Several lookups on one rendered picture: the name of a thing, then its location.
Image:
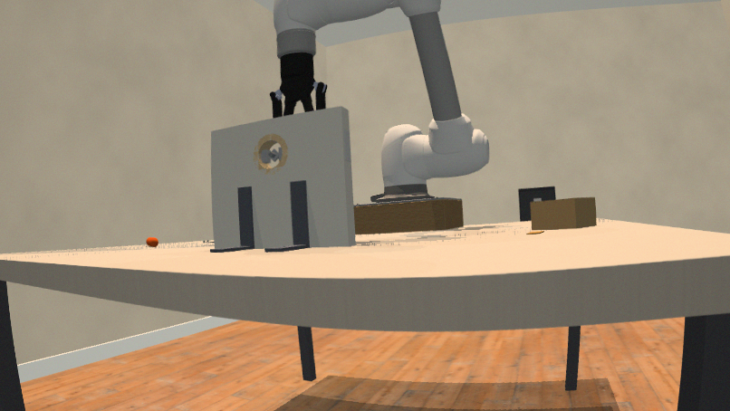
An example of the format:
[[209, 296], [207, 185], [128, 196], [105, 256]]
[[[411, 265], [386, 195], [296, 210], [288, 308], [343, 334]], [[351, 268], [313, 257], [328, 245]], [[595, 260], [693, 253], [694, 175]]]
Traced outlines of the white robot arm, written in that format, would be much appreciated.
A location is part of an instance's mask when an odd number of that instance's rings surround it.
[[411, 125], [386, 133], [381, 149], [384, 192], [370, 197], [376, 203], [435, 198], [427, 193], [428, 179], [469, 175], [489, 162], [488, 138], [461, 113], [437, 13], [441, 0], [274, 0], [279, 59], [288, 53], [314, 56], [315, 31], [327, 24], [395, 7], [409, 18], [434, 118], [428, 135]]

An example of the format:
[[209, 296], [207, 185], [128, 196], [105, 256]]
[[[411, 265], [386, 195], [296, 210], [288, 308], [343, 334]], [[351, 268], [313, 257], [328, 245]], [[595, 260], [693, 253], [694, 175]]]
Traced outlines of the grey panel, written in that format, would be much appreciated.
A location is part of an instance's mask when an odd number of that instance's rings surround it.
[[[356, 245], [349, 110], [313, 110], [211, 131], [214, 247], [241, 246], [238, 188], [252, 187], [255, 249], [293, 245], [290, 182], [306, 180], [310, 248]], [[273, 168], [262, 150], [279, 143]], [[268, 168], [269, 167], [269, 168]]]

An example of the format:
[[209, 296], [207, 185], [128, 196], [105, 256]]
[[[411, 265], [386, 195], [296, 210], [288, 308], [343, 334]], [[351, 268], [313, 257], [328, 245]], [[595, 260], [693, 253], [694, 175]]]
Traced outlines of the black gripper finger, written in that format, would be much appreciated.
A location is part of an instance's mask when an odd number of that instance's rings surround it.
[[273, 102], [273, 118], [282, 117], [283, 115], [291, 115], [294, 112], [294, 107], [296, 106], [296, 102], [291, 102], [291, 96], [292, 96], [293, 87], [288, 85], [286, 87], [286, 94], [285, 94], [285, 100], [284, 100], [284, 112], [283, 112], [283, 106], [282, 106], [282, 92], [280, 89], [275, 92], [270, 92], [270, 97]]
[[[327, 90], [327, 84], [323, 82], [314, 82], [313, 86], [316, 91], [316, 110], [326, 109], [325, 92]], [[306, 98], [302, 84], [298, 83], [296, 87], [297, 91], [299, 92], [301, 102], [303, 103], [304, 112], [313, 111], [314, 109], [312, 105], [311, 95], [309, 96], [309, 98]]]

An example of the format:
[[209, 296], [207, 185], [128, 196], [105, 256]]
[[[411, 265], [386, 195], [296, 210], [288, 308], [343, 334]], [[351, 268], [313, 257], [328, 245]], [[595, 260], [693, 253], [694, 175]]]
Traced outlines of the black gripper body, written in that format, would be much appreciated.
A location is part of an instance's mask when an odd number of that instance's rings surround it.
[[280, 62], [282, 80], [280, 91], [282, 94], [285, 96], [286, 87], [290, 85], [293, 87], [291, 101], [299, 101], [300, 96], [296, 85], [300, 83], [303, 85], [306, 98], [309, 98], [314, 89], [313, 84], [316, 82], [313, 78], [313, 55], [310, 53], [288, 53], [280, 58]]

